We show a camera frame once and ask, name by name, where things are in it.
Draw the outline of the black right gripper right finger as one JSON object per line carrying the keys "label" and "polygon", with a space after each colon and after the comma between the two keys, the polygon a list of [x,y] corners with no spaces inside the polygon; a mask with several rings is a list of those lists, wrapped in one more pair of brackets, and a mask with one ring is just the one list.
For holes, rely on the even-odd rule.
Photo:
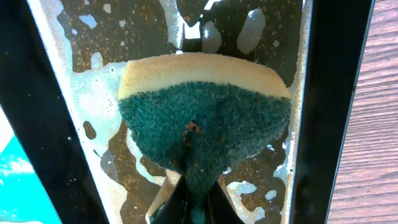
{"label": "black right gripper right finger", "polygon": [[244,224],[229,203],[218,181],[213,184],[206,196],[207,224]]}

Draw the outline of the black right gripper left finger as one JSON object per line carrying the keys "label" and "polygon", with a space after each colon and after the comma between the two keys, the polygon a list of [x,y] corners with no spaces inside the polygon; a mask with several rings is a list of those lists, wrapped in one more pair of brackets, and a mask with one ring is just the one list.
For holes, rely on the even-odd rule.
{"label": "black right gripper left finger", "polygon": [[184,176],[178,180],[165,178],[149,208],[149,223],[184,223],[189,192]]}

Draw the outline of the green yellow sponge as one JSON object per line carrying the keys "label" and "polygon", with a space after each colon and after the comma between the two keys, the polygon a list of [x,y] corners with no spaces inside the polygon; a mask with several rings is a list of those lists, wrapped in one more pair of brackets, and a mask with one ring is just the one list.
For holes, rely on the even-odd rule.
{"label": "green yellow sponge", "polygon": [[136,146],[184,176],[193,223],[205,222],[206,193],[228,166],[282,135],[290,98],[273,69],[199,52],[131,60],[118,91]]}

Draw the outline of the green rimmed plate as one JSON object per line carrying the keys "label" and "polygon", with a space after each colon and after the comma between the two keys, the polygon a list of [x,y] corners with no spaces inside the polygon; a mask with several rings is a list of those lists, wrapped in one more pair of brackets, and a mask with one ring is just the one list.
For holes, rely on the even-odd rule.
{"label": "green rimmed plate", "polygon": [[0,152],[6,148],[10,140],[14,137],[14,131],[1,108],[0,112]]}

